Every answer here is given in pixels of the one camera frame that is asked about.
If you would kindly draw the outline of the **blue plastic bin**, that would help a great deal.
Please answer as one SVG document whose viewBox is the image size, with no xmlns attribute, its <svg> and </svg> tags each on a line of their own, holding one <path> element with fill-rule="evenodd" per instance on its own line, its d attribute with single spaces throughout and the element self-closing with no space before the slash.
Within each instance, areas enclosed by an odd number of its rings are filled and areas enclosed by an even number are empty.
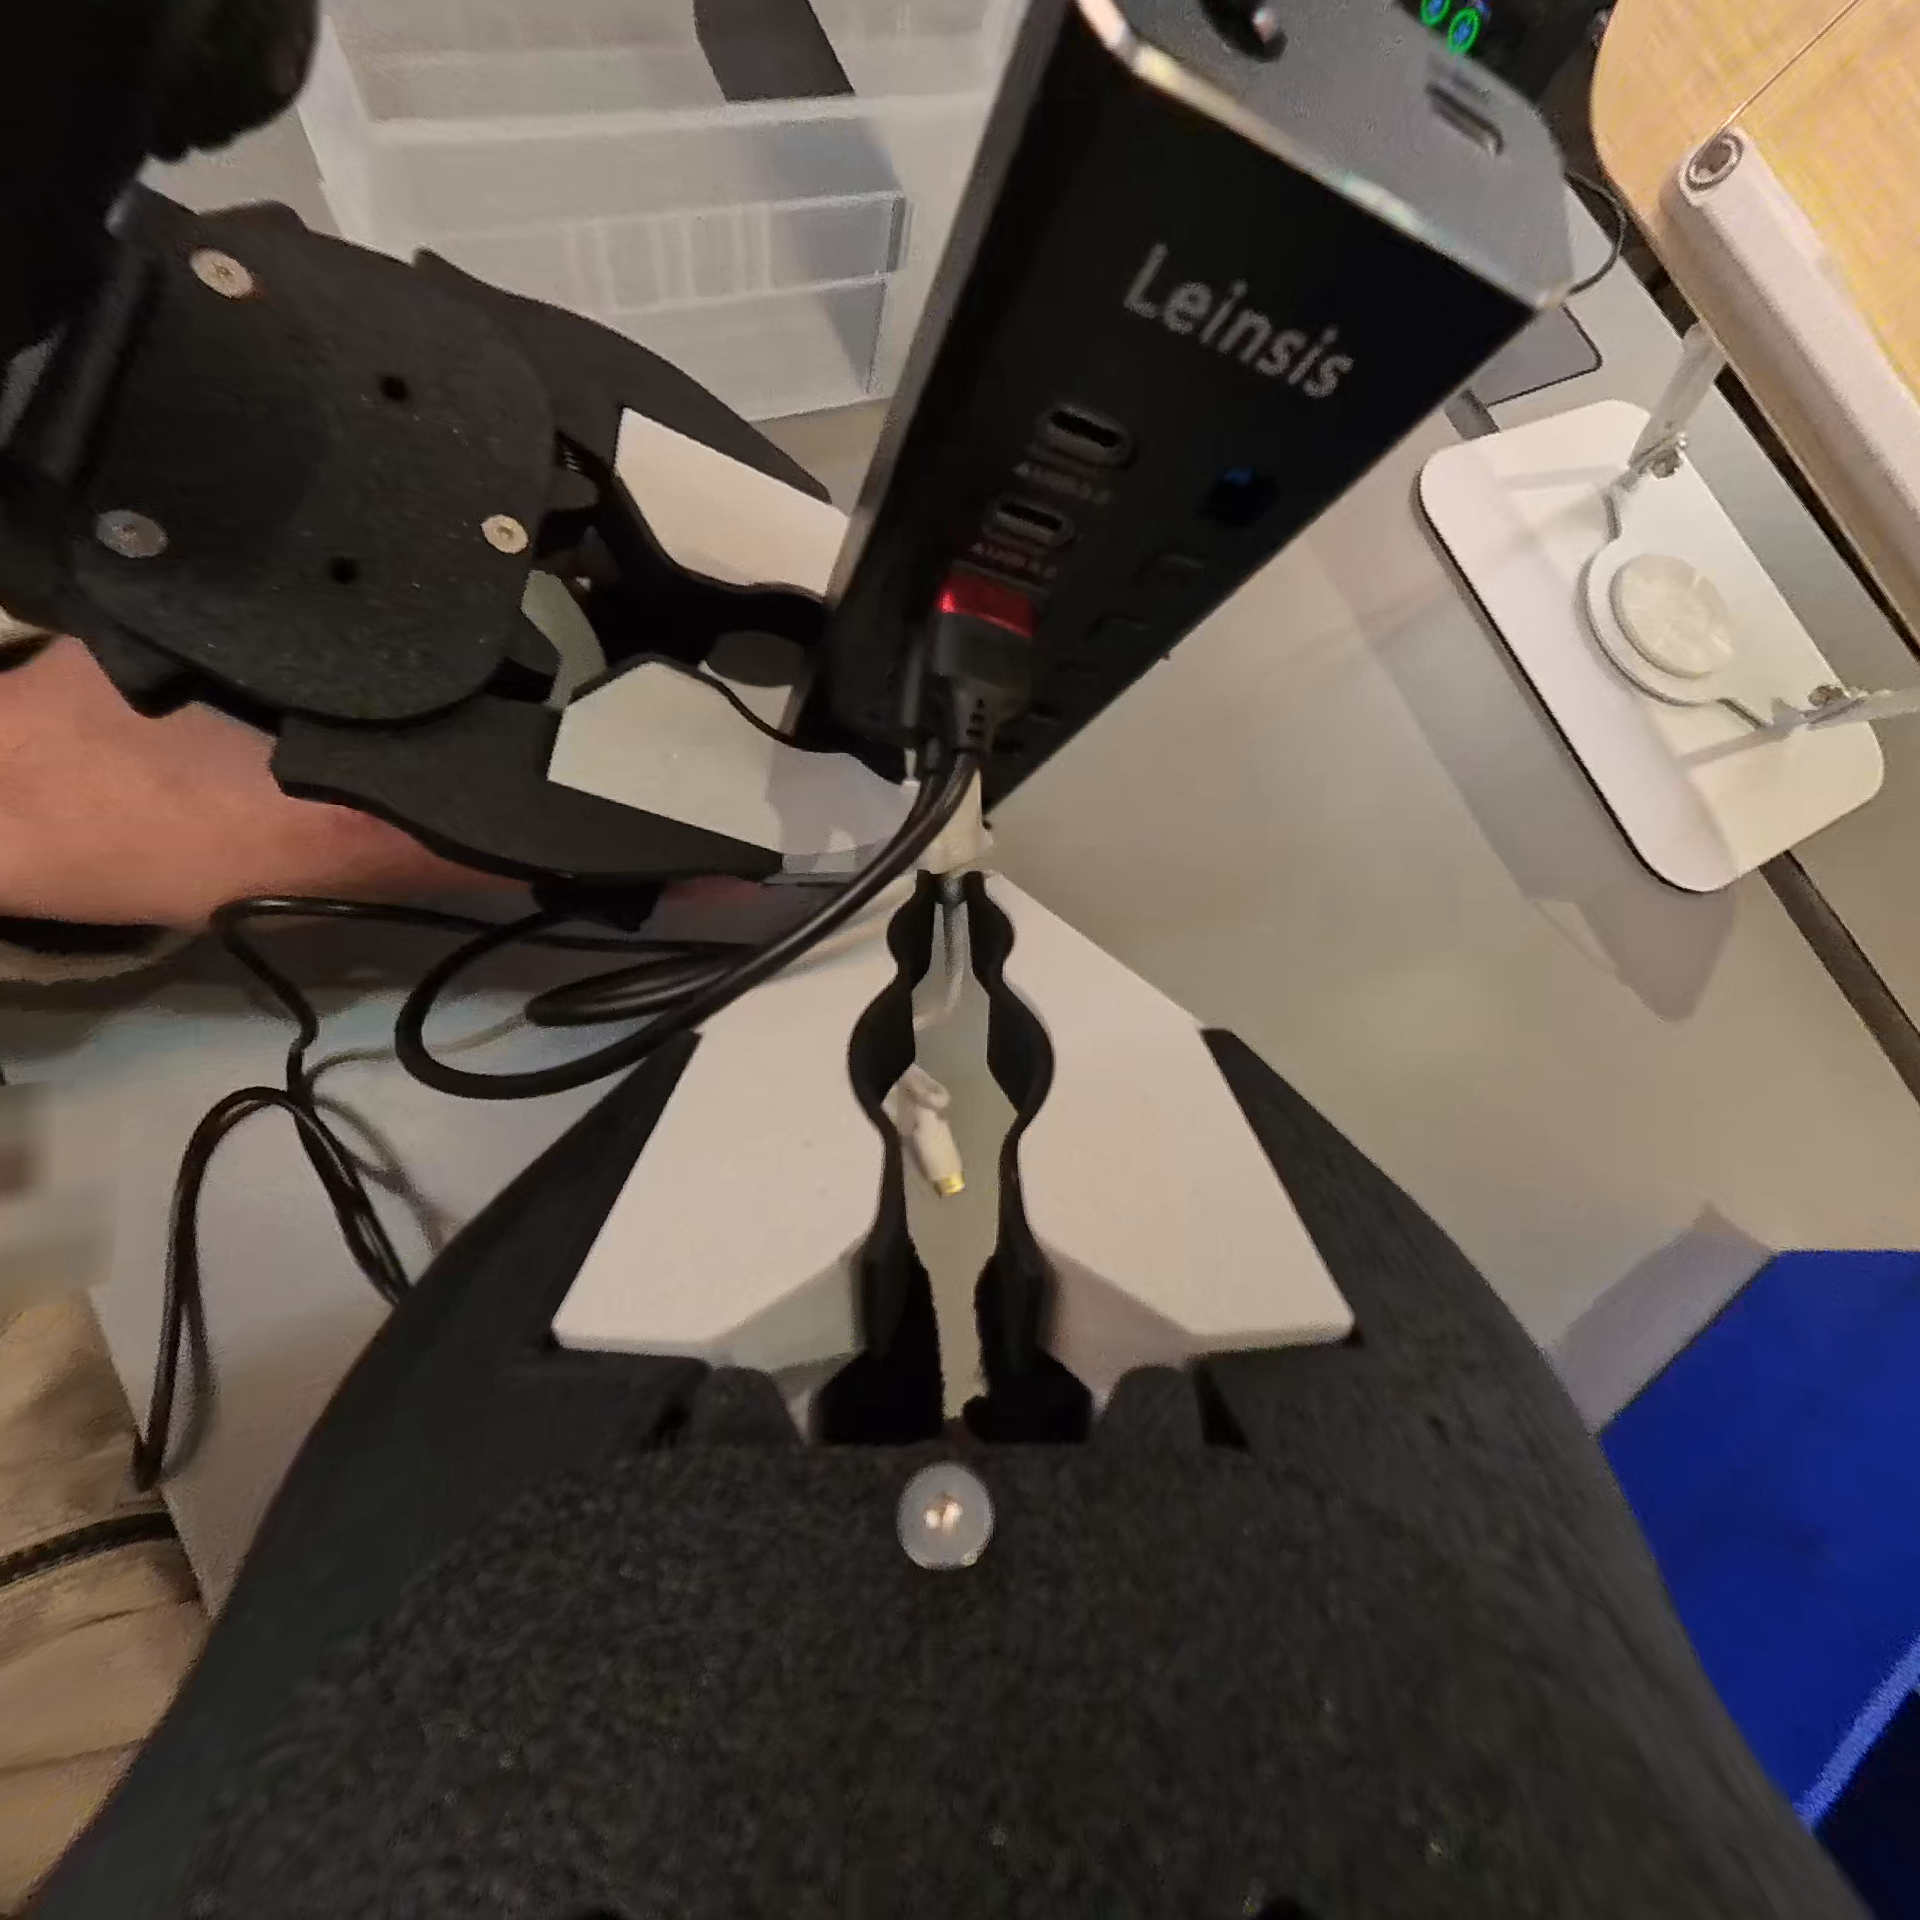
<svg viewBox="0 0 1920 1920">
<path fill-rule="evenodd" d="M 1776 1255 L 1601 1447 L 1768 1775 L 1915 1916 L 1918 1255 Z"/>
</svg>

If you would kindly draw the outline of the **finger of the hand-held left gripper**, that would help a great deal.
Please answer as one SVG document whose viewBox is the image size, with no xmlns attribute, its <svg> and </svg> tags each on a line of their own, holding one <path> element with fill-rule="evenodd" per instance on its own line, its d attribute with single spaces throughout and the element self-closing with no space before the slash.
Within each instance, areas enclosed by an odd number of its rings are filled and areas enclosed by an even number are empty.
<svg viewBox="0 0 1920 1920">
<path fill-rule="evenodd" d="M 801 745 L 798 657 L 643 658 L 561 710 L 551 785 L 782 861 L 865 861 L 903 827 L 906 785 Z"/>
<path fill-rule="evenodd" d="M 700 439 L 626 409 L 616 475 L 667 559 L 743 589 L 827 595 L 849 516 Z"/>
</svg>

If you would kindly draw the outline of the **black rectangular usb hub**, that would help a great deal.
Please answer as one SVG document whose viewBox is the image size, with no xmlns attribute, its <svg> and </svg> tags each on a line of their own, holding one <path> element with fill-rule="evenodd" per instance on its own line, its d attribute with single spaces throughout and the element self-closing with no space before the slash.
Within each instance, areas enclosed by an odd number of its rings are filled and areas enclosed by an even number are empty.
<svg viewBox="0 0 1920 1920">
<path fill-rule="evenodd" d="M 961 572 L 1038 614 L 1006 801 L 1570 289 L 1529 99 L 1399 5 L 1026 5 L 804 718 L 940 726 Z"/>
</svg>

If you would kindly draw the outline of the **person's left hand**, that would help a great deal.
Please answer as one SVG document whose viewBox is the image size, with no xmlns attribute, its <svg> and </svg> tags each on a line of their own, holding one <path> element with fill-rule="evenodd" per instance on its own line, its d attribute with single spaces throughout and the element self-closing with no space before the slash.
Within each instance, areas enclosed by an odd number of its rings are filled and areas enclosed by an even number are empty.
<svg viewBox="0 0 1920 1920">
<path fill-rule="evenodd" d="M 200 705 L 132 710 L 78 639 L 3 676 L 7 919 L 202 927 L 233 901 L 441 903 L 515 883 L 347 806 L 296 801 L 273 742 Z"/>
</svg>

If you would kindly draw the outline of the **black charger green display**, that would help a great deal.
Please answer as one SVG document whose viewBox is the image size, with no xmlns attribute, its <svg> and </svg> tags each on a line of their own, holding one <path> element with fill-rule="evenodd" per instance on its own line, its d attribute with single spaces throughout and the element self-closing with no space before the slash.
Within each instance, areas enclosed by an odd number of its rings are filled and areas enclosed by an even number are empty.
<svg viewBox="0 0 1920 1920">
<path fill-rule="evenodd" d="M 1602 31 L 1612 3 L 1399 3 L 1449 53 L 1484 65 L 1538 102 Z"/>
</svg>

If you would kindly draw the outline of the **black usb cable red collar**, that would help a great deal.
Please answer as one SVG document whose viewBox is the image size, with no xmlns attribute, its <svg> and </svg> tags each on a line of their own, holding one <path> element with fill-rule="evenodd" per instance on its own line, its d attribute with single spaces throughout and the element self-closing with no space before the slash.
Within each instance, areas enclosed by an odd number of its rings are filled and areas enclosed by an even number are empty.
<svg viewBox="0 0 1920 1920">
<path fill-rule="evenodd" d="M 403 1070 L 450 1097 L 524 1100 L 592 1085 L 640 1066 L 667 1043 L 692 1034 L 751 993 L 811 958 L 831 938 L 863 919 L 895 885 L 924 869 L 978 788 L 1000 732 L 1026 709 L 1033 690 L 1038 614 L 1010 588 L 991 588 L 955 572 L 929 619 L 924 665 L 940 700 L 940 726 L 919 745 L 921 781 L 903 825 L 852 877 L 839 879 L 804 919 L 722 956 L 662 958 L 647 943 L 626 949 L 630 962 L 524 1005 L 531 1023 L 592 1027 L 635 1022 L 639 1029 L 594 1054 L 529 1073 L 470 1073 L 440 1055 L 425 1037 L 443 993 L 499 950 L 534 943 L 564 925 L 592 921 L 596 907 L 545 903 L 536 915 L 491 925 L 422 975 L 395 1015 L 394 1045 Z"/>
</svg>

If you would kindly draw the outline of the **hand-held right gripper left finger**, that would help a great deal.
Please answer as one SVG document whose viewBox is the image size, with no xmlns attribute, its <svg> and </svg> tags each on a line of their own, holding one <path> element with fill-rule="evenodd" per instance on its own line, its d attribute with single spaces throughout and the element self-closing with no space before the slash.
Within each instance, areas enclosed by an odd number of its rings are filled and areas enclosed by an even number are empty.
<svg viewBox="0 0 1920 1920">
<path fill-rule="evenodd" d="M 856 1259 L 896 1131 L 860 1106 L 849 1054 L 913 894 L 896 879 L 702 1027 L 555 1313 L 563 1351 L 755 1370 L 791 1410 L 858 1354 Z"/>
</svg>

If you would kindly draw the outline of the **clear plastic bin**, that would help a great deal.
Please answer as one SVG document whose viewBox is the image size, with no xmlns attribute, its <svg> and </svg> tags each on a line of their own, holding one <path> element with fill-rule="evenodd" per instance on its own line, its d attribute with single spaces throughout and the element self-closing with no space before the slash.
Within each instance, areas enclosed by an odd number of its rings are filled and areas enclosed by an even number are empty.
<svg viewBox="0 0 1920 1920">
<path fill-rule="evenodd" d="M 321 5 L 338 233 L 635 340 L 752 421 L 883 401 L 910 196 L 808 5 Z"/>
</svg>

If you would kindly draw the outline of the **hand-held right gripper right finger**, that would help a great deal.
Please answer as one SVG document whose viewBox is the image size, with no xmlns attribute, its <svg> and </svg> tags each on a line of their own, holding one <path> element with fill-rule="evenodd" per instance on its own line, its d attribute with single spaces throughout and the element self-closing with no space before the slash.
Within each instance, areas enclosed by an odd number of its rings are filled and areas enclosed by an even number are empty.
<svg viewBox="0 0 1920 1920">
<path fill-rule="evenodd" d="M 1230 1037 L 1003 877 L 967 879 L 967 934 L 1014 1114 L 977 1410 L 1095 1410 L 1136 1370 L 1353 1333 L 1232 1085 Z"/>
</svg>

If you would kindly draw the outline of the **white usb cable blue tape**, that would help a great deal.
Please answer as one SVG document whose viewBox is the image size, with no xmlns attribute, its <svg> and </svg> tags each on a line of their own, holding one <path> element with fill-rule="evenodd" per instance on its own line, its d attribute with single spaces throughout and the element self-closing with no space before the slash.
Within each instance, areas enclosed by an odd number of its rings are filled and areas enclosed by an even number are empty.
<svg viewBox="0 0 1920 1920">
<path fill-rule="evenodd" d="M 985 869 L 991 850 L 992 835 L 982 806 L 982 786 L 971 781 L 967 797 L 921 861 L 921 873 L 934 879 L 934 987 L 918 989 L 915 1039 L 924 1039 L 958 1013 L 971 969 L 967 875 Z M 962 1193 L 967 1172 L 950 1121 L 950 1089 L 919 1058 L 913 1058 L 883 1106 L 924 1183 L 940 1197 Z"/>
</svg>

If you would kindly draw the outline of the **wooden book stand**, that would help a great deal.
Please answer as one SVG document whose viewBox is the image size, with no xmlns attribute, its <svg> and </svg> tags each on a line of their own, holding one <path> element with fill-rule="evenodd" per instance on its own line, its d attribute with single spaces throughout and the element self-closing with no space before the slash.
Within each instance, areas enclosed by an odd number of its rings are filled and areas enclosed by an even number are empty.
<svg viewBox="0 0 1920 1920">
<path fill-rule="evenodd" d="M 1915 635 L 1918 5 L 1619 5 L 1596 154 L 1694 324 L 1649 406 L 1436 452 L 1419 505 L 1639 861 L 1707 897 L 1881 791 L 1915 685 L 1826 657 L 1689 452 L 1732 370 Z"/>
</svg>

